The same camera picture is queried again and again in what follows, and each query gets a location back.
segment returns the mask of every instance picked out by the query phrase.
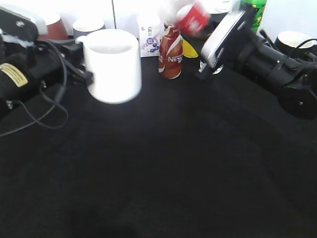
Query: purple label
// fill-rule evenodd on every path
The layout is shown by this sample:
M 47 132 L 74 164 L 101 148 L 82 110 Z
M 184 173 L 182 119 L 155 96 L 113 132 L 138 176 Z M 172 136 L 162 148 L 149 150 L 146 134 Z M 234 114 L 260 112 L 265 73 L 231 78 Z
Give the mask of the purple label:
M 153 43 L 154 43 L 154 39 L 153 39 L 153 38 L 148 38 L 148 39 L 147 39 L 147 43 L 148 43 L 149 45 L 153 44 Z

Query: screw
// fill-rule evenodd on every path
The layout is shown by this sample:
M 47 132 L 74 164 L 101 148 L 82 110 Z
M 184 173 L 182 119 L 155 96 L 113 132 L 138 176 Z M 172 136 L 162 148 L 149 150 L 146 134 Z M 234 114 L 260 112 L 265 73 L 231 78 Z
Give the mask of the screw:
M 13 108 L 13 103 L 12 103 L 12 101 L 7 100 L 7 101 L 6 101 L 6 105 L 7 105 L 7 107 L 8 107 L 10 110 L 12 110 L 12 108 Z
M 16 25 L 17 25 L 18 27 L 23 28 L 23 27 L 24 27 L 24 22 L 23 22 L 23 21 L 17 21 L 17 22 L 16 22 Z

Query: nescafe logo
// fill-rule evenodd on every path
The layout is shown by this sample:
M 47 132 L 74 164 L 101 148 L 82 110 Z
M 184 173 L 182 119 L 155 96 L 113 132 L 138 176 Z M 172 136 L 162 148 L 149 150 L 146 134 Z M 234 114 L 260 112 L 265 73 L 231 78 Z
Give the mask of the nescafe logo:
M 175 56 L 175 57 L 168 57 L 168 59 L 167 59 L 168 62 L 179 62 L 179 63 L 181 63 L 182 60 L 183 60 L 183 55 Z

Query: yellow label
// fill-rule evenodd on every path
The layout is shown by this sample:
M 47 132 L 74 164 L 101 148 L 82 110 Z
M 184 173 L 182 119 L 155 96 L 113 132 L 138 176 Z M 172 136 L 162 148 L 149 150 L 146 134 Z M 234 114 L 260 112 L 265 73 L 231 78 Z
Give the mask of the yellow label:
M 21 73 L 20 70 L 18 70 L 16 67 L 9 63 L 3 63 L 0 65 L 0 70 L 9 76 L 9 78 L 12 79 L 12 81 L 15 83 L 17 87 L 22 87 L 25 84 L 28 83 L 28 80 L 24 76 L 23 73 Z

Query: red bottle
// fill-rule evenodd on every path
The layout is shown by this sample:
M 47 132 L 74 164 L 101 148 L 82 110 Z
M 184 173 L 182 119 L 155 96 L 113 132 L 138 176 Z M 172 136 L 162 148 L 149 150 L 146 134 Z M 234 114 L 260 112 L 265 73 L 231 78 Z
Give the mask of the red bottle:
M 182 72 L 183 42 L 176 24 L 166 21 L 159 48 L 158 71 L 166 79 L 175 79 Z

